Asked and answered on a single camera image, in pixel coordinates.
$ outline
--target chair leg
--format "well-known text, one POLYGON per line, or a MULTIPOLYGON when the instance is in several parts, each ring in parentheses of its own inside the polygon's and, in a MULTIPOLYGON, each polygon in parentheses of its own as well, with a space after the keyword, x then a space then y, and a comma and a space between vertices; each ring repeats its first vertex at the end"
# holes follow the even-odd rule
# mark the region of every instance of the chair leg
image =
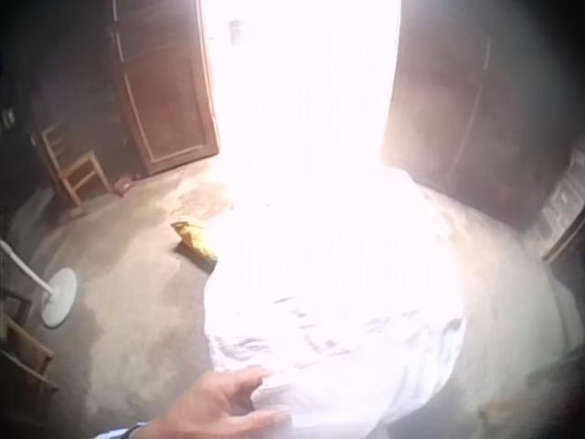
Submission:
POLYGON ((75 205, 80 208, 81 207, 81 198, 77 195, 77 192, 75 192, 75 189, 73 188, 73 186, 70 184, 70 182, 67 180, 66 177, 62 177, 62 178, 60 178, 60 180, 61 180, 61 183, 63 183, 63 186, 65 187, 65 189, 69 193, 69 196, 71 197, 71 199, 73 200, 75 205))
POLYGON ((95 169, 95 172, 98 173, 98 177, 100 178, 103 186, 106 188, 106 190, 108 192, 113 192, 112 186, 110 186, 110 182, 108 181, 105 174, 103 173, 103 170, 101 169, 101 166, 100 166, 100 162, 98 162, 98 158, 95 156, 95 154, 93 152, 91 153, 90 161, 91 161, 91 164, 93 165, 93 168, 95 169))

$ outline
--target concrete floor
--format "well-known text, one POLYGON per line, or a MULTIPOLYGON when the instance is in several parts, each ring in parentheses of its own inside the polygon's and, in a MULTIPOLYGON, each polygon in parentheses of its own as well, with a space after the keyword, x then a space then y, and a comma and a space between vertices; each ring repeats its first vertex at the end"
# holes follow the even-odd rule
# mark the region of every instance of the concrete floor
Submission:
MULTIPOLYGON (((80 280, 61 327, 31 324, 56 353, 49 368, 60 387, 50 413, 55 437, 147 420, 210 367, 202 307, 208 274, 177 250, 170 223, 229 207, 218 169, 212 158, 142 181, 126 198, 96 198, 88 215, 37 251, 37 261, 50 254, 45 276, 69 266, 80 280)), ((479 404, 521 390, 530 371, 581 342, 582 328, 572 297, 556 296, 544 266, 512 230, 425 193, 452 228, 469 320, 452 379, 392 430, 398 438, 470 437, 479 404)))

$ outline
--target dark wall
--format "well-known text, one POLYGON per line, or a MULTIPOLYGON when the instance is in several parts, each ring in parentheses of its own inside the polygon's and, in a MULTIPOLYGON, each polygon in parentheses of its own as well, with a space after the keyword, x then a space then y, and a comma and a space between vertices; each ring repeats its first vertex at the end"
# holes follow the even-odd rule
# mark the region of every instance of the dark wall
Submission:
MULTIPOLYGON (((94 0, 8 1, 0 5, 3 52, 0 102, 18 107, 20 130, 32 132, 66 118, 82 133, 80 150, 93 149, 107 177, 141 172, 136 150, 118 109, 108 57, 109 2, 94 0)), ((22 195, 7 201, 15 210, 43 179, 24 140, 5 145, 3 164, 11 187, 22 195)))

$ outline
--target wrist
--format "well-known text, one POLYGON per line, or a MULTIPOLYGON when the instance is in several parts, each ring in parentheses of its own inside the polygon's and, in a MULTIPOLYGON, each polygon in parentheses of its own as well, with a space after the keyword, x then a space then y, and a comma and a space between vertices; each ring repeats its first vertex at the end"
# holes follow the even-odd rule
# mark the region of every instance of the wrist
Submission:
POLYGON ((167 437, 161 429, 160 421, 153 419, 149 423, 141 425, 137 429, 130 432, 128 439, 156 439, 167 437))

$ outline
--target finger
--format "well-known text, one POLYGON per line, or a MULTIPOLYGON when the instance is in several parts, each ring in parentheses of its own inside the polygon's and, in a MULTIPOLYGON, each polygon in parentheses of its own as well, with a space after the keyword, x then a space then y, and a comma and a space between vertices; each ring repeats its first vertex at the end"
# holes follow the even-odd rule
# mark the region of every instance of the finger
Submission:
POLYGON ((284 425, 291 420, 286 412, 257 410, 245 416, 230 416, 226 419, 233 434, 252 434, 269 428, 284 425))
POLYGON ((269 375, 269 371, 261 368, 247 368, 230 372, 221 377, 221 390, 229 399, 235 398, 239 393, 246 393, 250 396, 269 375))

